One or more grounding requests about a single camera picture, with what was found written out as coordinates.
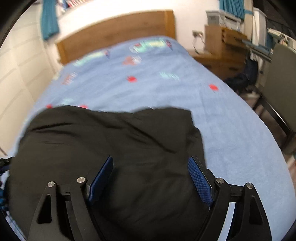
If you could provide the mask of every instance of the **wall socket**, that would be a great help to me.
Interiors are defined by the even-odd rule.
[[[194,38],[199,37],[199,36],[203,37],[203,32],[202,31],[192,30],[192,35],[193,35]]]

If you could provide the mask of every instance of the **wooden nightstand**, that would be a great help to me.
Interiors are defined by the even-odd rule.
[[[227,78],[234,77],[241,73],[245,64],[242,62],[235,62],[229,59],[222,59],[219,56],[210,53],[196,53],[194,50],[188,50],[188,53],[197,62],[205,66],[213,74],[217,75],[220,79],[226,80]]]

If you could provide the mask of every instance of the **black cloth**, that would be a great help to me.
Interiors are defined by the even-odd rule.
[[[36,116],[10,168],[9,209],[28,236],[50,181],[72,183],[111,155],[114,168],[92,207],[107,240],[194,240],[208,207],[187,169],[205,165],[202,138],[187,110],[107,113],[65,106]]]

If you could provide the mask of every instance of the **wall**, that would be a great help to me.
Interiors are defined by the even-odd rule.
[[[185,48],[193,49],[192,30],[204,31],[204,25],[207,24],[205,11],[219,9],[219,0],[93,0],[85,3],[59,17],[60,34],[48,43],[49,57],[55,70],[61,68],[61,65],[57,62],[59,55],[54,45],[55,41],[63,39],[85,25],[105,18],[130,12],[157,9],[174,10],[177,40]],[[203,48],[200,39],[196,43],[196,48]]]
[[[40,37],[40,13],[41,5],[31,6],[0,48],[0,147],[5,152],[53,76]]]

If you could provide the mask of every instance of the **blue bed sheet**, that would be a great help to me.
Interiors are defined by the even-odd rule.
[[[207,168],[230,184],[255,185],[273,240],[280,241],[295,221],[292,180],[268,128],[245,101],[171,38],[127,41],[66,65],[26,123],[45,108],[61,105],[108,112],[188,109],[202,134]],[[233,211],[231,204],[219,240],[227,237]]]

